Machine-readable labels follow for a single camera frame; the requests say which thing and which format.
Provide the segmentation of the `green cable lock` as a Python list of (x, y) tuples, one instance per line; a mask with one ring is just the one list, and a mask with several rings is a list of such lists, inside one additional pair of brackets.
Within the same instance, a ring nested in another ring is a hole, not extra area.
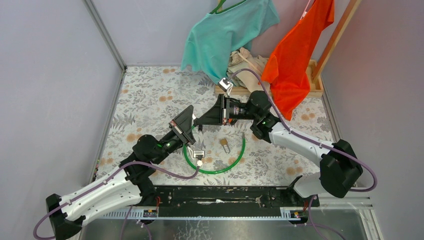
[[(205, 152), (201, 173), (210, 175), (226, 173), (236, 165), (246, 162), (248, 126), (245, 122), (239, 121), (235, 125), (226, 126), (205, 125), (202, 131), (198, 131), (198, 127), (193, 127), (192, 130), (196, 143), (189, 147)], [(229, 154), (225, 153), (220, 144), (220, 140), (224, 138), (227, 139), (230, 148)], [(183, 147), (183, 154), (187, 161), (196, 165), (196, 161), (189, 156), (186, 146)]]

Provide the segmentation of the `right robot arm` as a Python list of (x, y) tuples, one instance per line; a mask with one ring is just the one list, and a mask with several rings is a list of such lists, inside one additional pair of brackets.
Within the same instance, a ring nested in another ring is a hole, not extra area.
[(271, 113), (271, 106), (264, 91), (254, 91), (247, 102), (219, 94), (215, 104), (194, 124), (221, 126), (251, 120), (250, 130), (258, 139), (286, 147), (315, 163), (319, 172), (297, 177), (290, 184), (286, 198), (293, 206), (322, 193), (344, 198), (363, 173), (362, 166), (352, 160), (355, 153), (351, 145), (344, 140), (332, 143), (295, 131)]

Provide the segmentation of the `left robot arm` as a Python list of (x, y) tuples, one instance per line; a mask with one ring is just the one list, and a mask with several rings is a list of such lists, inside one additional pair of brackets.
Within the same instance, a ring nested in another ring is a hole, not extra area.
[(131, 205), (153, 206), (156, 189), (150, 175), (164, 172), (159, 164), (184, 144), (195, 143), (192, 133), (194, 107), (189, 105), (169, 123), (170, 131), (157, 140), (142, 135), (132, 153), (103, 177), (68, 195), (46, 198), (53, 239), (67, 240), (91, 221)]

